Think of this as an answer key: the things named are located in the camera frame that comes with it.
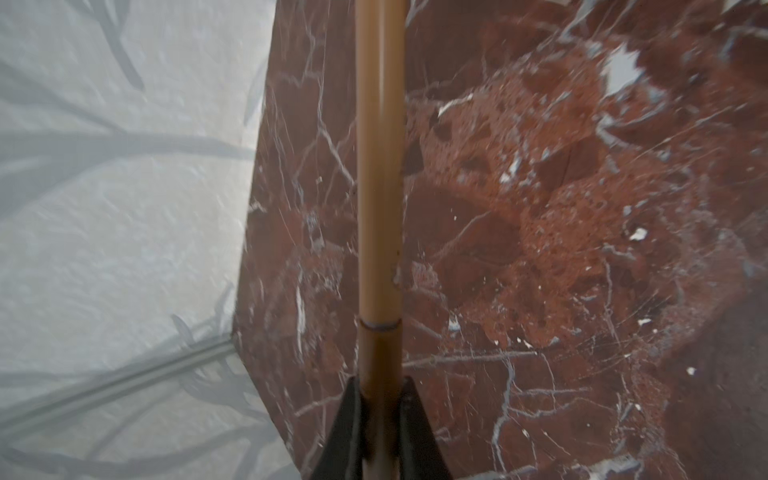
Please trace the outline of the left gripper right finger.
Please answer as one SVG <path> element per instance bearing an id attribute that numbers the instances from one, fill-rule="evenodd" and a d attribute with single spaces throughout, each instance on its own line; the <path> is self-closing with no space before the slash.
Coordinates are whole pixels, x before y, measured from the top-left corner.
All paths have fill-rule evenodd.
<path id="1" fill-rule="evenodd" d="M 428 415 L 411 377 L 405 377 L 398 407 L 399 478 L 451 480 Z"/>

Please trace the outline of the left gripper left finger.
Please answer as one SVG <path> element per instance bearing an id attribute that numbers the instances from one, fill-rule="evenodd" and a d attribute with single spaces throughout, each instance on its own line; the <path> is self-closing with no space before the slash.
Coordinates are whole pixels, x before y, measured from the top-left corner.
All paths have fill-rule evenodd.
<path id="1" fill-rule="evenodd" d="M 359 381 L 350 377 L 311 480 L 361 480 L 366 454 L 366 404 Z"/>

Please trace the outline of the brown pen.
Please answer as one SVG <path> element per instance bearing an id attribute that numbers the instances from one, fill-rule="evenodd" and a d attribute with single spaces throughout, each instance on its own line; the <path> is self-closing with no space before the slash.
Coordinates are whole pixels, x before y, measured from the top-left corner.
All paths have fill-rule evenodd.
<path id="1" fill-rule="evenodd" d="M 355 3 L 359 317 L 385 330 L 402 317 L 406 1 Z"/>

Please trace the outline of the dark brown pen cap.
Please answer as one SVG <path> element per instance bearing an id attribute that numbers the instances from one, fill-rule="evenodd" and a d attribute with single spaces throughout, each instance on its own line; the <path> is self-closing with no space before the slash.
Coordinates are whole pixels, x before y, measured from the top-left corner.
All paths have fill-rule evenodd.
<path id="1" fill-rule="evenodd" d="M 358 381 L 365 408 L 362 426 L 365 479 L 398 476 L 398 416 L 402 389 L 402 322 L 358 330 Z"/>

